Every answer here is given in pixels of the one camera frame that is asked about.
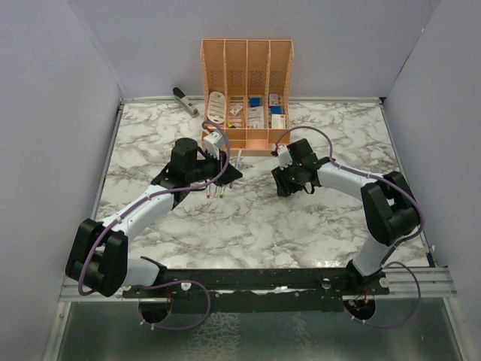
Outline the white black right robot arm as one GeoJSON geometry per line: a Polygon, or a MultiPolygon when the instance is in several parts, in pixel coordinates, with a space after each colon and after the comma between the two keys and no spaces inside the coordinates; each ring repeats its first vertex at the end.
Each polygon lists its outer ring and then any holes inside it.
{"type": "Polygon", "coordinates": [[[372,275],[382,268],[397,243],[422,225],[422,216],[404,176],[398,171],[370,174],[336,162],[331,156],[319,158],[307,139],[276,146],[272,154],[279,165],[272,171],[277,195],[308,194],[324,187],[358,199],[363,204],[368,238],[349,261],[346,288],[362,294],[373,283],[372,275]]]}

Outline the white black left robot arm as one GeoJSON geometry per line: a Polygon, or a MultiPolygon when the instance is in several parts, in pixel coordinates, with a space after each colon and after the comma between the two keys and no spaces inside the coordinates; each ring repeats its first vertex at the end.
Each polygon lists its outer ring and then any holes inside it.
{"type": "Polygon", "coordinates": [[[166,268],[146,256],[129,258],[129,245],[190,193],[211,184],[224,187],[241,178],[242,173],[229,162],[229,151],[228,141],[219,132],[206,136],[203,147],[191,138],[180,138],[170,162],[139,197],[103,220],[84,220],[65,267],[79,293],[112,296],[121,287],[140,287],[148,296],[161,295],[166,268]]]}

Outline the white pen magenta end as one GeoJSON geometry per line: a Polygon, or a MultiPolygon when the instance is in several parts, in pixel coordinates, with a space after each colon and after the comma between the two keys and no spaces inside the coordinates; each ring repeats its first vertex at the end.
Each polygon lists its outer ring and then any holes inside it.
{"type": "MultiPolygon", "coordinates": [[[[233,166],[238,169],[239,167],[239,163],[240,163],[240,160],[241,160],[241,154],[242,154],[242,149],[239,149],[239,151],[237,152],[237,157],[236,157],[236,160],[233,164],[233,166]]],[[[234,181],[232,181],[229,185],[229,189],[233,189],[233,186],[234,186],[234,181]]]]}

